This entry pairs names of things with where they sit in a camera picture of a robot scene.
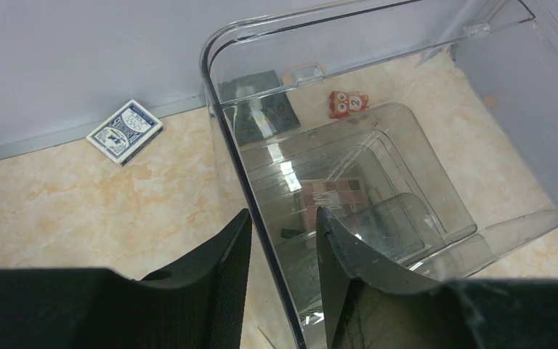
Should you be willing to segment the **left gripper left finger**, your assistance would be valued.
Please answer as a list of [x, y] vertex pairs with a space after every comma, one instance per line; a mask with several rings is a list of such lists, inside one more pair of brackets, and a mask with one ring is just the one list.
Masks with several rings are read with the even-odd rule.
[[107, 268], [0, 269], [0, 348], [238, 348], [252, 221], [140, 280]]

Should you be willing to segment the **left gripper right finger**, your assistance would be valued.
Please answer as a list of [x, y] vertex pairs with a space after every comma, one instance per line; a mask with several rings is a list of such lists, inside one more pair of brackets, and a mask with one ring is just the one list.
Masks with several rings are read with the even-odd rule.
[[558, 348], [558, 279], [440, 282], [409, 270], [317, 211], [330, 348]]

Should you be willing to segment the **eyeshadow palette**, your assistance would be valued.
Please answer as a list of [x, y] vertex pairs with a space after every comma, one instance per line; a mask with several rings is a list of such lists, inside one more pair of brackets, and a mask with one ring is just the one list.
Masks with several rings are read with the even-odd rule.
[[359, 177], [336, 180], [302, 180], [301, 190], [294, 196], [304, 228], [316, 227], [318, 207], [325, 207], [350, 229], [374, 224], [365, 186]]

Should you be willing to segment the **clear acrylic makeup organizer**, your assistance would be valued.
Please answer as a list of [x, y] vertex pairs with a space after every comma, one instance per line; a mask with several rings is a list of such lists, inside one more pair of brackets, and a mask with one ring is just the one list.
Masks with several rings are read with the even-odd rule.
[[[219, 29], [200, 56], [222, 203], [247, 207], [266, 348], [325, 348], [302, 180], [359, 177], [348, 231], [437, 280], [558, 278], [558, 1], [346, 1]], [[301, 126], [240, 146], [219, 85], [275, 71]], [[331, 119], [332, 91], [369, 108]]]

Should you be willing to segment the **playing card box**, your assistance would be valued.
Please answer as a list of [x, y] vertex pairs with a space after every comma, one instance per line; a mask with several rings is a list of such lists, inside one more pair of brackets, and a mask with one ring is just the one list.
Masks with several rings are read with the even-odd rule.
[[125, 167], [163, 130], [160, 119], [130, 100], [91, 131], [86, 140], [112, 162]]

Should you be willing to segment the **black ribbed square mat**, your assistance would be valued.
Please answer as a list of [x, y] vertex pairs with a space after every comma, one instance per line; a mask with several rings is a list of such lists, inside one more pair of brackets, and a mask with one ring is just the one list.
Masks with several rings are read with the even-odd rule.
[[219, 85], [219, 96], [223, 101], [240, 100], [239, 103], [224, 109], [240, 146], [259, 142], [301, 126], [284, 92], [244, 100], [244, 97], [279, 86], [280, 81], [275, 71], [242, 76]]

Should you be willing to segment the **small red snack packet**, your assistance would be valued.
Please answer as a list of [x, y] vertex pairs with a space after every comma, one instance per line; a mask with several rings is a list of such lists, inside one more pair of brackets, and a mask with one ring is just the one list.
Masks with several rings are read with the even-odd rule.
[[345, 119], [368, 110], [369, 96], [359, 91], [332, 91], [328, 97], [331, 119]]

